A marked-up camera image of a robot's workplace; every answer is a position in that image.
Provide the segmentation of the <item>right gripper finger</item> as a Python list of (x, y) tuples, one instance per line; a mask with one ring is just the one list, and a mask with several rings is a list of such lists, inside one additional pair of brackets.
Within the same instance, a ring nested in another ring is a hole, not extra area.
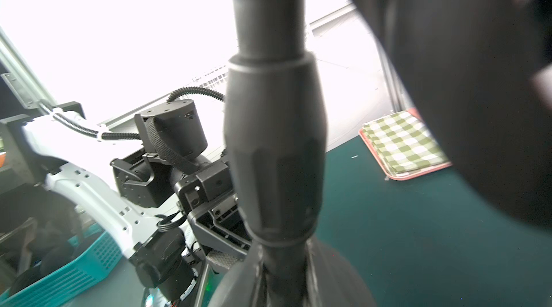
[(352, 0), (442, 150), (486, 202), (551, 225), (551, 0)]

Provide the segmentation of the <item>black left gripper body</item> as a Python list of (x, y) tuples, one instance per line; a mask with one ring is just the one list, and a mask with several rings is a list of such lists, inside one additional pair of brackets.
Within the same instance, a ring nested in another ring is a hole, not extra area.
[(252, 238), (238, 211), (227, 157), (189, 175), (172, 169), (172, 188), (214, 272), (228, 272), (246, 258)]

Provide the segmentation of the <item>black microphone stand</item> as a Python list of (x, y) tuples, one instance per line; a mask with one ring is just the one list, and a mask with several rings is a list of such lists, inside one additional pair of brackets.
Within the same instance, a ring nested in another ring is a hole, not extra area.
[(327, 122), (305, 0), (233, 0), (224, 139), (252, 246), (212, 306), (373, 306), (354, 267), (315, 237)]

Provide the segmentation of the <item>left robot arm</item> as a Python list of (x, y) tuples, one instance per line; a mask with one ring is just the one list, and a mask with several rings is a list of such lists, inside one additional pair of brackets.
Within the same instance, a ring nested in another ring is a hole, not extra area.
[(252, 241), (237, 210), (227, 156), (208, 143), (191, 99), (135, 114), (135, 132), (90, 125), (77, 103), (1, 120), (7, 160), (26, 182), (80, 206), (134, 266), (141, 284), (176, 306), (207, 270), (228, 271)]

